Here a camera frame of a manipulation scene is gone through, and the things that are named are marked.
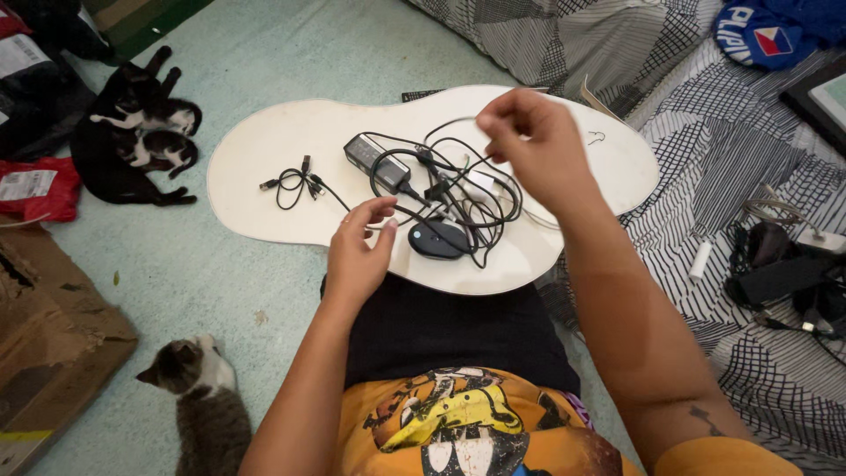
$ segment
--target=cardboard box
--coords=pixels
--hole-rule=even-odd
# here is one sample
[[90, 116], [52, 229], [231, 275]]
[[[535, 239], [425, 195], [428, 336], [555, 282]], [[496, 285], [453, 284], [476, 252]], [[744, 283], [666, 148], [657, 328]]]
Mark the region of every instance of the cardboard box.
[[212, 0], [83, 0], [97, 29], [118, 54], [133, 58]]
[[136, 344], [41, 226], [0, 228], [0, 476], [43, 455]]

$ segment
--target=black and white patterned blanket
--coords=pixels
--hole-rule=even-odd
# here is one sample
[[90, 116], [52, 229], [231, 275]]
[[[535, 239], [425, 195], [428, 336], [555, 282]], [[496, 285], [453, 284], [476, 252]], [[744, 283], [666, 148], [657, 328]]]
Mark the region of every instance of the black and white patterned blanket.
[[[707, 38], [720, 0], [410, 1], [527, 85], [579, 100], [588, 75], [597, 97], [640, 131], [661, 180], [620, 217], [638, 253], [761, 443], [807, 473], [846, 473], [846, 368], [810, 335], [758, 326], [722, 291], [729, 224], [754, 223], [740, 208], [763, 197], [761, 183], [824, 230], [846, 233], [846, 163], [778, 100], [846, 53], [815, 53], [766, 75], [740, 66]], [[804, 227], [794, 226], [791, 236]], [[695, 285], [687, 273], [703, 238], [714, 247]], [[578, 329], [563, 259], [555, 271], [541, 295], [553, 315]], [[788, 302], [772, 311], [801, 324]], [[843, 342], [828, 345], [846, 358]]]
[[[730, 224], [756, 222], [744, 200], [771, 185], [822, 229], [846, 233], [846, 162], [778, 100], [789, 86], [846, 53], [818, 52], [790, 71], [763, 74], [702, 43], [627, 118], [652, 144], [661, 179], [620, 217], [653, 278], [711, 359], [735, 410], [769, 450], [806, 473], [846, 473], [846, 367], [810, 335], [762, 328], [728, 299]], [[795, 239], [807, 225], [789, 230]], [[688, 278], [702, 239], [713, 245], [705, 277]], [[563, 260], [541, 295], [573, 330]], [[789, 302], [772, 309], [794, 327]], [[844, 342], [828, 348], [846, 359]]]
[[625, 115], [705, 37], [720, 0], [409, 0], [526, 85]]

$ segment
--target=cat ear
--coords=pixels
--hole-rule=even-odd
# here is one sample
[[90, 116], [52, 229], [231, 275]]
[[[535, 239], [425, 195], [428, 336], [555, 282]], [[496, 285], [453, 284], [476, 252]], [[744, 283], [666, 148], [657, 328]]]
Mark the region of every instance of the cat ear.
[[156, 387], [158, 386], [158, 373], [155, 369], [153, 369], [153, 367], [150, 367], [144, 372], [135, 375], [135, 378], [138, 379], [140, 382], [144, 382], [145, 384], [155, 385]]
[[179, 349], [176, 351], [176, 359], [182, 363], [189, 363], [193, 362], [197, 358], [196, 352], [190, 344], [183, 344]]

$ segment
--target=hand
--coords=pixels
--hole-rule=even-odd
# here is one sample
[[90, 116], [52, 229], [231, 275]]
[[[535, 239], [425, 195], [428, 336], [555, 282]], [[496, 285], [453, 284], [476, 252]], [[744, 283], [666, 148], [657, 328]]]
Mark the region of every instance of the hand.
[[397, 220], [389, 219], [382, 226], [373, 249], [365, 243], [373, 232], [365, 227], [393, 216], [396, 204], [397, 197], [380, 196], [353, 208], [343, 218], [329, 246], [324, 302], [342, 303], [355, 307], [357, 312], [385, 279], [397, 235]]
[[562, 104], [513, 89], [485, 106], [476, 123], [491, 137], [485, 152], [495, 163], [510, 162], [520, 184], [559, 222], [576, 205], [604, 206], [579, 129]]

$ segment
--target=computer mouse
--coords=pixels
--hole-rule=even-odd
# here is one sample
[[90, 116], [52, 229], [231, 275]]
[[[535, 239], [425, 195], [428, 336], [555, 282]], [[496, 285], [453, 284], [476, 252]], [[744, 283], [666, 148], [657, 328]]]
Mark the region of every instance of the computer mouse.
[[[456, 249], [432, 229], [464, 249]], [[470, 250], [467, 235], [460, 228], [434, 220], [430, 220], [428, 226], [423, 223], [412, 226], [409, 230], [409, 244], [414, 251], [432, 259], [459, 259]]]

